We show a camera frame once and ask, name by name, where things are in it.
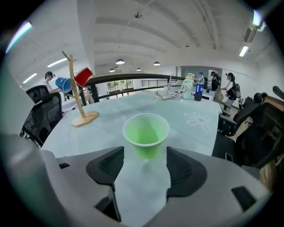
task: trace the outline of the large table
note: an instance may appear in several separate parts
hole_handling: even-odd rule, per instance
[[[122,223],[142,226],[153,218],[166,203],[170,175],[166,167],[166,147],[176,147],[212,155],[217,134],[218,103],[202,99],[164,101],[154,92],[98,102],[84,107],[96,110],[99,117],[79,128],[71,126],[79,116],[69,112],[53,129],[42,149],[55,157],[73,156],[116,146],[124,146],[124,165],[115,181],[115,195]],[[170,133],[163,142],[160,154],[142,160],[122,135],[124,123],[132,116],[154,113],[163,116]]]

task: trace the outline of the blue cup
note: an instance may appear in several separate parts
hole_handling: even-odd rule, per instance
[[[67,78],[58,77],[55,81],[56,86],[58,86],[64,93],[68,93],[72,90],[71,80]]]

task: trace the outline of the railing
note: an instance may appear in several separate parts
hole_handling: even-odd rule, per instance
[[[174,85],[178,80],[171,80],[170,84]],[[142,87],[164,86],[168,80],[142,80]]]
[[[102,95],[102,96],[98,95],[98,91],[96,89],[96,84],[105,83],[105,82],[112,82],[112,81],[117,81],[117,80],[130,80],[130,79],[163,79],[164,82],[163,82],[162,86],[144,87],[144,88],[131,89],[131,90],[125,89],[125,90],[122,90],[122,91],[119,91],[119,92],[110,92],[109,94]],[[168,82],[169,80],[170,80],[170,76],[159,75],[159,74],[144,74],[144,73],[110,74],[110,75],[98,76],[98,77],[91,78],[91,79],[88,80],[86,86],[90,87],[94,102],[99,102],[99,100],[102,99],[102,98],[107,98],[107,97],[110,97],[110,96],[123,94],[123,93],[127,93],[127,92],[135,92],[135,91],[141,91],[141,90],[163,88],[164,83]],[[172,76],[172,80],[175,80],[175,81],[184,80],[184,78]],[[83,94],[83,88],[79,86],[79,89],[81,90],[80,96],[82,98],[83,105],[85,105],[86,101],[85,101],[85,97],[84,97],[84,94]]]

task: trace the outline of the man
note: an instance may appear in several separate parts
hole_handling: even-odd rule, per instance
[[[236,83],[235,83],[235,76],[233,73],[226,74],[229,80],[229,83],[226,87],[221,88],[221,90],[225,90],[228,96],[228,100],[226,104],[228,106],[232,106],[233,102],[237,99],[237,95],[235,94],[236,90]]]
[[[53,75],[52,72],[47,72],[45,74],[45,77],[44,77],[45,78],[45,82],[43,84],[47,87],[47,89],[48,89],[50,94],[61,91],[60,88],[52,89],[52,87],[50,86],[49,82],[52,80],[53,77],[54,77],[54,75]]]
[[[211,76],[213,76],[212,79],[211,79],[211,82],[212,82],[212,84],[211,84],[211,90],[216,91],[217,88],[218,88],[218,86],[219,86],[219,84],[220,84],[220,83],[219,83],[219,80],[220,80],[221,78],[220,78],[220,76],[218,76],[218,74],[215,73],[215,72],[211,72]]]

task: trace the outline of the wooden base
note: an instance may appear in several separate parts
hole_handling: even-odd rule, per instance
[[[99,116],[99,113],[97,111],[91,111],[91,112],[85,113],[85,115],[86,115],[85,118],[80,116],[74,119],[72,122],[72,126],[80,127],[80,126],[89,124],[90,122],[92,122]]]

